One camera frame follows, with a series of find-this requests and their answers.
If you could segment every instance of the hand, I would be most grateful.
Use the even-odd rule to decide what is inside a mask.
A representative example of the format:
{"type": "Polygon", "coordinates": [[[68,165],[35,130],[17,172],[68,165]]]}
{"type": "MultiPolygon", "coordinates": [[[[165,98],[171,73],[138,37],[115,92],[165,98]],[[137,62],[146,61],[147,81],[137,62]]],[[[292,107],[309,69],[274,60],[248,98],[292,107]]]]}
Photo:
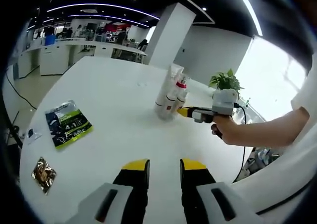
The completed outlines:
{"type": "Polygon", "coordinates": [[[232,117],[216,115],[213,121],[215,124],[211,126],[212,134],[216,135],[217,131],[221,132],[222,140],[228,145],[233,145],[237,138],[238,125],[233,121],[232,117]]]}

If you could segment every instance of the white sleeve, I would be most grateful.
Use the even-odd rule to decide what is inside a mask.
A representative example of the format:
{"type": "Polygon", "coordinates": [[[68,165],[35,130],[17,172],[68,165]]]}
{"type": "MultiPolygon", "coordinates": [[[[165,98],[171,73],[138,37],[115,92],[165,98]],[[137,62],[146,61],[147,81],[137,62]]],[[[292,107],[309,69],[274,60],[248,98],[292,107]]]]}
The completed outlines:
{"type": "Polygon", "coordinates": [[[302,89],[291,101],[293,110],[303,107],[309,113],[309,120],[303,129],[306,134],[308,130],[317,123],[317,53],[313,55],[313,66],[310,70],[302,89]]]}

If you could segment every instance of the gold foil packet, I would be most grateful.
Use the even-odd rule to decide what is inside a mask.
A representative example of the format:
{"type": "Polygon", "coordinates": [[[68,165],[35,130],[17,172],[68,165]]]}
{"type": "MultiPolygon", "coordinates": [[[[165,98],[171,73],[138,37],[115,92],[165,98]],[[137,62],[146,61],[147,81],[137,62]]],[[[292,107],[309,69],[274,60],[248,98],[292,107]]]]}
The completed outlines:
{"type": "Polygon", "coordinates": [[[40,157],[31,175],[45,194],[48,193],[56,176],[56,172],[49,164],[40,157]]]}

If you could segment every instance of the ceiling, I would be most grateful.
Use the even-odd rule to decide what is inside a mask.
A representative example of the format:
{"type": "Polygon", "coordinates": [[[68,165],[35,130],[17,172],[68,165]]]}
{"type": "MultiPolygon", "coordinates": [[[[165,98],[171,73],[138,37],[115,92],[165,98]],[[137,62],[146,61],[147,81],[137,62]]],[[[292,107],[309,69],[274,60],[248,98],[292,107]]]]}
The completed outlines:
{"type": "MultiPolygon", "coordinates": [[[[281,42],[280,45],[290,42],[290,40],[285,41],[285,36],[294,37],[294,41],[297,43],[299,40],[300,45],[302,42],[306,43],[305,33],[294,13],[294,5],[290,3],[290,0],[249,1],[259,20],[264,38],[270,41],[275,40],[274,43],[277,41],[277,44],[281,42]]],[[[122,21],[147,28],[155,26],[158,20],[154,17],[160,18],[164,9],[176,2],[185,5],[196,13],[195,24],[204,22],[205,24],[202,25],[208,27],[230,30],[250,37],[258,35],[254,20],[242,0],[45,0],[42,5],[39,5],[39,10],[34,9],[30,26],[43,26],[42,22],[50,19],[54,20],[48,21],[44,25],[56,21],[70,21],[74,18],[68,17],[70,15],[85,14],[89,16],[77,16],[77,18],[106,19],[96,15],[112,16],[116,17],[111,18],[114,23],[122,21]],[[81,3],[111,4],[121,8],[105,5],[78,5],[49,11],[57,7],[81,3]],[[85,9],[95,9],[97,12],[85,13],[81,11],[85,9]]]]}

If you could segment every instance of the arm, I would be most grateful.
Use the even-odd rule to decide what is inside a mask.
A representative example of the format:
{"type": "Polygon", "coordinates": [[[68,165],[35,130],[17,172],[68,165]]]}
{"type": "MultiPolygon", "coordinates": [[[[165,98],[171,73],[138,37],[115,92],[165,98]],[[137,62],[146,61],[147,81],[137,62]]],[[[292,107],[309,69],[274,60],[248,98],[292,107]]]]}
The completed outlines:
{"type": "Polygon", "coordinates": [[[308,119],[308,112],[301,107],[272,121],[245,125],[237,125],[230,117],[216,116],[211,129],[213,134],[219,130],[229,145],[282,147],[292,144],[308,119]]]}

